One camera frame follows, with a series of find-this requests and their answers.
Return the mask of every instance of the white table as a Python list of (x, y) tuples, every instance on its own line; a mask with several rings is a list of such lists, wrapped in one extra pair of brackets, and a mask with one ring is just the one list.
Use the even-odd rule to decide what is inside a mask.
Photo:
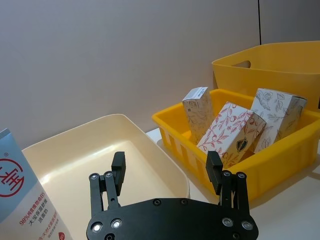
[[(164, 147), (159, 128), (146, 134), (185, 172), (191, 199), (217, 203), (217, 199)], [(250, 214), (259, 228), (259, 240), (320, 239), (319, 153), (320, 144), (318, 158), (312, 166), (250, 203)]]

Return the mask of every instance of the red leaf pattern box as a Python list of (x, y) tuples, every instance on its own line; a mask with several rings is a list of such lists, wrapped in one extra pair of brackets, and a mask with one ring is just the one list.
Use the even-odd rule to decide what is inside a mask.
[(227, 102), (197, 147), (206, 154), (217, 151), (225, 169), (240, 162), (266, 122), (253, 111)]

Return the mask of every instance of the cardboard box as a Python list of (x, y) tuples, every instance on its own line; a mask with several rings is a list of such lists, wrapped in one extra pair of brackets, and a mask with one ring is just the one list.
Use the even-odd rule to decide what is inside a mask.
[(258, 153), (293, 133), (306, 104), (303, 97), (258, 88), (251, 110), (266, 121), (266, 126), (253, 143), (252, 151)]
[(227, 102), (197, 147), (206, 154), (217, 151), (227, 169), (240, 162), (265, 125), (266, 122), (253, 111)]
[(191, 141), (197, 144), (214, 120), (208, 88), (192, 89), (182, 100), (182, 104), (191, 130)]

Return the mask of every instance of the yellow plastic crate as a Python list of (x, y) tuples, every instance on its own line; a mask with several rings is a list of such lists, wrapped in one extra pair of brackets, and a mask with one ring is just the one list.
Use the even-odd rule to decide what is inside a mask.
[(259, 45), (212, 62), (218, 88), (255, 96), (258, 88), (308, 99), (320, 112), (320, 41)]
[[(210, 95), (215, 114), (227, 101), (250, 109), (254, 100), (224, 89), (212, 90)], [(152, 119), (159, 125), (164, 145), (214, 193), (206, 172), (206, 154), (190, 141), (191, 132), (182, 103), (155, 113)], [(257, 154), (247, 152), (246, 159), (228, 170), (247, 174), (248, 197), (252, 200), (311, 165), (317, 157), (319, 137), (320, 113), (304, 110), (294, 133)]]

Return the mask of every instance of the cream plastic tray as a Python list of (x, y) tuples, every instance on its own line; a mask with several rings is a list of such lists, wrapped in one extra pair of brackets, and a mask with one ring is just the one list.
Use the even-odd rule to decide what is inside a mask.
[(110, 170), (117, 151), (124, 151), (126, 159), (119, 197), (122, 206), (153, 198), (189, 197), (186, 175), (121, 114), (98, 118), (23, 150), (74, 240), (87, 239), (89, 175)]

